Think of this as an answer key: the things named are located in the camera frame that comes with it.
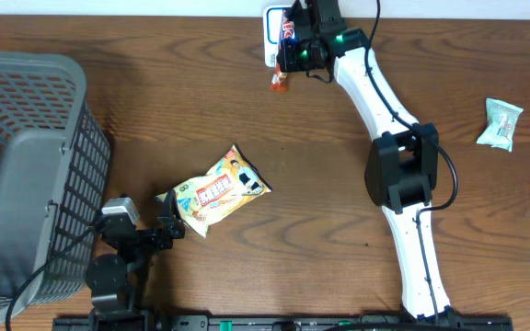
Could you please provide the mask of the yellow snack chip bag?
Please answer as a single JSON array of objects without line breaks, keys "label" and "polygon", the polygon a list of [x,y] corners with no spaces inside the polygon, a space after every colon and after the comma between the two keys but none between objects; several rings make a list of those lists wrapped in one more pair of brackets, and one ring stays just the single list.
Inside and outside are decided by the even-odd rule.
[{"label": "yellow snack chip bag", "polygon": [[200,237],[209,227],[255,198],[271,192],[271,186],[236,145],[205,175],[190,178],[156,196],[171,203],[177,216]]}]

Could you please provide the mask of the red Top chocolate bar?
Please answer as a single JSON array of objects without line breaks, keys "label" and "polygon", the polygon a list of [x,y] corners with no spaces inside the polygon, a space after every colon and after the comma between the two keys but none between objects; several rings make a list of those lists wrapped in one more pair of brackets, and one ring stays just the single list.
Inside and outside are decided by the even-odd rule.
[{"label": "red Top chocolate bar", "polygon": [[280,39],[278,42],[278,49],[275,54],[275,66],[273,67],[273,76],[271,79],[270,89],[278,92],[285,92],[287,90],[287,73],[284,73],[278,61],[278,55],[282,50],[282,41],[292,39],[295,36],[294,22],[286,15],[286,9],[282,14],[282,25],[280,30]]}]

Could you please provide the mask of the grey plastic mesh basket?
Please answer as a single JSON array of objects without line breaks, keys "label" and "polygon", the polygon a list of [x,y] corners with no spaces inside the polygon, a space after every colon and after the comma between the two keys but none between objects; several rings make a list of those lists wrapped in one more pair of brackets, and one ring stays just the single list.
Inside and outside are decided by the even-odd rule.
[{"label": "grey plastic mesh basket", "polygon": [[109,163],[81,66],[0,51],[0,324],[80,290]]}]

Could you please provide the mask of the light teal snack packet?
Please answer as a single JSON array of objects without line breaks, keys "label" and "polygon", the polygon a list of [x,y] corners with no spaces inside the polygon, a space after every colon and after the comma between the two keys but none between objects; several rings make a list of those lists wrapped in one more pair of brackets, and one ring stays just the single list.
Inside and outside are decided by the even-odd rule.
[{"label": "light teal snack packet", "polygon": [[487,98],[487,127],[478,137],[477,144],[490,145],[507,152],[513,150],[513,135],[523,109],[505,101]]}]

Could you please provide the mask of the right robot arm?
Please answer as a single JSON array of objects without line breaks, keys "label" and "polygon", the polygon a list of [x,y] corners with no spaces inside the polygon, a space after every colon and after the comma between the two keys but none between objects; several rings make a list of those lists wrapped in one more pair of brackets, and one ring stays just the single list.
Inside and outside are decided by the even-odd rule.
[{"label": "right robot arm", "polygon": [[388,221],[402,277],[402,304],[414,320],[439,323],[450,302],[432,240],[432,192],[446,156],[433,124],[421,125],[398,100],[375,58],[373,36],[348,26],[336,1],[295,1],[263,14],[277,49],[277,75],[317,70],[341,86],[359,112],[372,146],[365,186]]}]

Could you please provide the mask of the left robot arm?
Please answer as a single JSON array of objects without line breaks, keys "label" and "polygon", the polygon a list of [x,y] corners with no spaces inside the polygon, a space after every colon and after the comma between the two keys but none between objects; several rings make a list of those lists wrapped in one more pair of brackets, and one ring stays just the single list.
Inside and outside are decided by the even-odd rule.
[{"label": "left robot arm", "polygon": [[185,236],[175,193],[160,201],[158,228],[136,228],[139,213],[128,196],[108,200],[93,221],[93,230],[115,249],[96,257],[86,269],[94,309],[88,322],[92,330],[170,330],[170,321],[158,308],[143,306],[144,290],[153,257]]}]

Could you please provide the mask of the white barcode scanner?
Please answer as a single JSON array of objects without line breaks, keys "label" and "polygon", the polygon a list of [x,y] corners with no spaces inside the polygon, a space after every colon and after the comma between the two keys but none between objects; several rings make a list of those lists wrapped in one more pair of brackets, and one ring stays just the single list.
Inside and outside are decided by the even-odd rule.
[{"label": "white barcode scanner", "polygon": [[275,66],[275,54],[278,49],[282,14],[290,5],[267,6],[262,14],[264,61],[267,67]]}]

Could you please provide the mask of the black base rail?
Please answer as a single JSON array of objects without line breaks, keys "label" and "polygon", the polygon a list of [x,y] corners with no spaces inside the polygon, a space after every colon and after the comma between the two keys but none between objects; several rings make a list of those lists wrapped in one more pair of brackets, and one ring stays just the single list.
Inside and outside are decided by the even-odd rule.
[{"label": "black base rail", "polygon": [[144,318],[107,321],[98,317],[55,318],[52,331],[160,330],[160,331],[329,331],[329,330],[469,330],[513,331],[508,317],[464,317],[448,313],[436,324],[412,321],[396,315],[368,314],[361,317],[208,317],[179,315],[152,323]]}]

